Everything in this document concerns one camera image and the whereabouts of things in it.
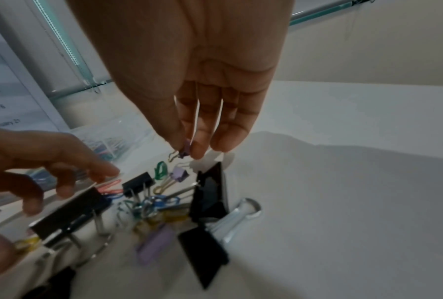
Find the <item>green paper clip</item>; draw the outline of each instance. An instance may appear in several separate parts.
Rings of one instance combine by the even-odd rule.
[[[164,179],[167,175],[167,164],[164,161],[160,161],[159,163],[157,163],[157,167],[156,169],[154,169],[154,171],[156,172],[154,178],[158,181]]]

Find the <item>wall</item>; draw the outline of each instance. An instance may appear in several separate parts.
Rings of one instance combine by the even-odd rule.
[[[275,79],[443,85],[443,0],[376,0],[293,26]]]

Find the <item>person's left hand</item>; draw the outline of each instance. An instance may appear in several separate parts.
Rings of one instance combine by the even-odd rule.
[[[101,160],[71,134],[0,130],[0,192],[11,192],[22,198],[27,215],[42,211],[44,193],[29,176],[7,170],[42,166],[57,178],[56,192],[64,199],[74,194],[75,167],[88,171],[96,182],[119,173],[116,166]],[[13,244],[0,236],[0,274],[16,259]]]

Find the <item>white table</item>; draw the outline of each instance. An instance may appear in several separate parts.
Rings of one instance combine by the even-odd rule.
[[[269,158],[264,157],[266,173],[243,174],[239,167],[233,168],[236,165],[226,170],[230,178],[230,206],[239,196],[255,194],[262,200],[266,213],[259,221],[246,225],[241,236],[230,244],[232,263],[220,271],[207,292],[201,290],[177,244],[164,253],[163,260],[141,267],[135,263],[133,249],[128,245],[131,236],[120,233],[100,260],[79,271],[72,298],[420,299],[429,298],[437,288],[443,290],[443,251],[428,256],[427,243],[422,244],[429,238],[430,248],[436,250],[441,246],[437,244],[443,242],[443,236],[429,235],[436,231],[428,229],[439,230],[436,225],[443,224],[440,223],[443,196],[436,194],[436,207],[433,199],[427,202],[426,197],[420,197],[427,190],[443,188],[439,185],[443,180],[439,178],[426,181],[426,170],[440,173],[439,167],[443,169],[443,160],[439,159],[443,158],[443,87],[274,82],[253,129],[253,132],[261,131],[293,137],[266,135],[279,144],[285,142],[282,149],[285,155],[296,157],[296,161],[305,157],[305,161],[301,161],[301,168],[295,169],[288,164],[271,165]],[[253,137],[249,141],[252,144],[269,147],[263,144],[260,135]],[[134,151],[122,166],[123,171],[131,177],[148,170],[169,150],[162,140],[155,139]],[[249,158],[242,145],[235,163],[236,159],[249,161]],[[389,175],[394,165],[397,169],[392,172],[397,177]],[[414,171],[407,171],[413,165],[421,165],[416,169],[416,177]],[[284,195],[277,197],[278,190],[269,191],[262,185],[275,176],[269,175],[269,171],[283,170],[290,171],[295,182],[293,185],[288,181],[277,182],[279,188],[280,185],[286,188],[282,189]],[[396,206],[413,188],[394,186],[408,193],[388,194],[385,185],[369,185],[370,181],[362,181],[363,177],[380,182],[387,180],[389,184],[418,182],[416,188],[422,192],[415,196],[420,201],[410,207],[406,201]],[[243,179],[242,186],[236,184],[239,178]],[[316,182],[321,182],[321,186],[315,186]],[[300,192],[290,190],[295,185]],[[355,192],[363,196],[367,204],[357,201]],[[381,201],[383,197],[396,202]],[[345,204],[339,205],[332,198]],[[430,210],[428,227],[394,226],[424,225],[428,218],[421,213],[427,207]],[[366,219],[361,219],[361,215],[367,216]],[[112,223],[111,216],[105,215],[105,221]],[[375,233],[370,239],[369,231]],[[82,230],[83,236],[93,233],[90,226]],[[405,240],[408,233],[409,243]],[[396,259],[391,258],[387,249],[375,251],[376,247],[381,249],[387,244],[397,248]],[[420,248],[409,249],[415,255],[402,256],[409,245],[417,244]],[[11,298],[20,290],[31,272],[30,265],[41,253],[42,250],[37,250],[30,254],[0,277],[0,298]]]

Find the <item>human hand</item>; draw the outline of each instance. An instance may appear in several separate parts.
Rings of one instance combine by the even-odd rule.
[[[114,82],[154,130],[177,150],[196,131],[191,146],[195,159],[209,145],[230,151],[249,134],[273,78],[293,6],[293,0],[68,3]]]
[[[36,215],[42,210],[43,191],[27,175],[7,170],[42,166],[57,178],[56,192],[62,198],[74,194],[74,167],[87,170],[90,178],[97,182],[119,173],[117,167],[100,160],[73,135],[0,130],[0,192],[11,192],[22,198],[27,215]],[[0,236],[0,274],[16,259],[13,244]]]

